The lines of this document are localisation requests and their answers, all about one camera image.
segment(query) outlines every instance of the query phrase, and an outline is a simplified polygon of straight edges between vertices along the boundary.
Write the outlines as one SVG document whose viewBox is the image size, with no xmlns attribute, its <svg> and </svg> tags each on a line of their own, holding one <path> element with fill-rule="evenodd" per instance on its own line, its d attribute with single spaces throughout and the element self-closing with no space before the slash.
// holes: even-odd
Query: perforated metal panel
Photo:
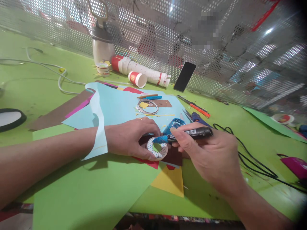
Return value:
<svg viewBox="0 0 307 230">
<path fill-rule="evenodd" d="M 106 16 L 102 3 L 90 2 L 96 14 Z M 278 107 L 281 100 L 287 105 L 287 95 L 293 97 L 296 92 L 300 101 L 296 108 L 279 106 L 279 110 L 306 118 L 302 89 L 307 42 L 299 11 L 290 1 L 106 3 L 107 26 L 117 54 L 168 73 L 171 82 L 176 81 L 184 61 L 192 62 L 197 68 L 188 89 L 268 113 L 276 112 L 274 104 Z M 95 22 L 87 0 L 0 0 L 3 27 L 90 56 Z"/>
</svg>

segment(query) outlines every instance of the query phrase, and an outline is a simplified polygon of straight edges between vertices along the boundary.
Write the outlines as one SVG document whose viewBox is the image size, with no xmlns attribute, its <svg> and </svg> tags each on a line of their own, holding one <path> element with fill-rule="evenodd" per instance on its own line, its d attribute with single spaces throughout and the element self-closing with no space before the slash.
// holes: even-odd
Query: green tabletop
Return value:
<svg viewBox="0 0 307 230">
<path fill-rule="evenodd" d="M 26 60 L 25 47 L 35 47 L 43 50 L 43 54 L 33 52 L 34 60 L 57 64 L 68 70 L 68 77 L 74 81 L 95 81 L 96 70 L 93 68 L 93 59 L 75 54 L 51 44 L 31 40 L 11 32 L 0 31 L 2 58 L 16 58 Z M 111 73 L 109 80 L 128 82 L 127 76 Z M 32 132 L 27 125 L 56 107 L 60 106 L 73 95 L 62 93 L 57 86 L 58 75 L 36 64 L 0 65 L 0 84 L 3 88 L 0 95 L 0 108 L 16 108 L 22 110 L 28 117 L 27 121 L 18 128 L 0 133 L 0 146 L 29 142 Z M 81 92 L 84 86 L 64 81 L 62 87 L 67 91 Z M 178 94 L 170 85 L 168 89 L 147 84 L 144 89 L 162 90 L 167 94 Z M 288 138 L 264 125 L 250 113 L 237 105 L 229 106 L 212 98 L 193 94 L 189 91 L 180 93 L 186 99 L 205 107 L 211 114 L 210 119 L 204 118 L 209 124 L 218 123 L 233 129 L 249 151 L 262 163 L 278 174 L 280 179 L 295 182 L 297 178 L 279 160 L 277 153 L 299 157 L 307 161 L 307 145 Z M 238 220 L 228 204 L 194 169 L 190 160 L 183 162 L 183 180 L 185 197 L 180 198 L 154 187 L 148 187 L 145 193 L 131 207 L 130 211 L 142 213 L 156 213 L 169 215 L 194 216 L 214 219 Z M 248 184 L 262 197 L 286 216 L 294 219 L 305 196 L 273 179 L 264 176 L 242 173 Z M 33 202 L 35 186 L 25 192 L 19 200 Z"/>
</svg>

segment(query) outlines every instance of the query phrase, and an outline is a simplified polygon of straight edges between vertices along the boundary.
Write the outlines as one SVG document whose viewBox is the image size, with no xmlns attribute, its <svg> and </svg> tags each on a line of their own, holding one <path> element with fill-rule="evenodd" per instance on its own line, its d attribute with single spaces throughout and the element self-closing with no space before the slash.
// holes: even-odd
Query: green paper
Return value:
<svg viewBox="0 0 307 230">
<path fill-rule="evenodd" d="M 267 124 L 268 126 L 270 126 L 271 128 L 275 129 L 276 131 L 280 132 L 281 134 L 291 137 L 297 141 L 301 141 L 304 143 L 307 143 L 307 141 L 302 138 L 300 135 L 296 134 L 295 132 L 293 132 L 292 130 L 288 129 L 287 127 L 285 127 L 284 125 L 274 121 L 271 117 L 265 115 L 264 113 L 261 113 L 259 111 L 256 111 L 254 109 L 250 109 L 247 107 L 242 107 L 245 110 L 247 110 L 248 112 L 250 112 L 251 114 L 253 114 L 256 118 L 258 118 L 259 120 L 261 120 L 263 123 Z"/>
<path fill-rule="evenodd" d="M 72 129 L 59 125 L 33 133 L 33 139 Z M 75 160 L 39 182 L 34 229 L 113 229 L 161 172 L 132 157 L 103 154 Z"/>
<path fill-rule="evenodd" d="M 154 143 L 153 144 L 153 150 L 156 151 L 156 152 L 160 152 L 162 150 L 161 144 Z"/>
</svg>

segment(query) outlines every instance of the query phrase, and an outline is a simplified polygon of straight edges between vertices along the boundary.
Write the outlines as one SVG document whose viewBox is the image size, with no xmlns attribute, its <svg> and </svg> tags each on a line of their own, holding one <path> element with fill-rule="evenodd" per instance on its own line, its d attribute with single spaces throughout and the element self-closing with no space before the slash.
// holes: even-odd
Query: white water bottle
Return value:
<svg viewBox="0 0 307 230">
<path fill-rule="evenodd" d="M 106 23 L 99 27 L 98 22 L 93 28 L 93 55 L 95 64 L 109 61 L 115 56 L 115 49 L 112 35 L 106 30 Z"/>
</svg>

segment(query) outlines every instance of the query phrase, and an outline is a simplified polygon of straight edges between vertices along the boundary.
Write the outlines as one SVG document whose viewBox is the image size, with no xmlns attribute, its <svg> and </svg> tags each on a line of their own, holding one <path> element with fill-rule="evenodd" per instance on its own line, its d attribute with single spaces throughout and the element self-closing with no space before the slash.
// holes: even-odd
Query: black phone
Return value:
<svg viewBox="0 0 307 230">
<path fill-rule="evenodd" d="M 185 62 L 174 85 L 174 89 L 183 92 L 188 85 L 195 69 L 196 65 L 190 62 Z"/>
</svg>

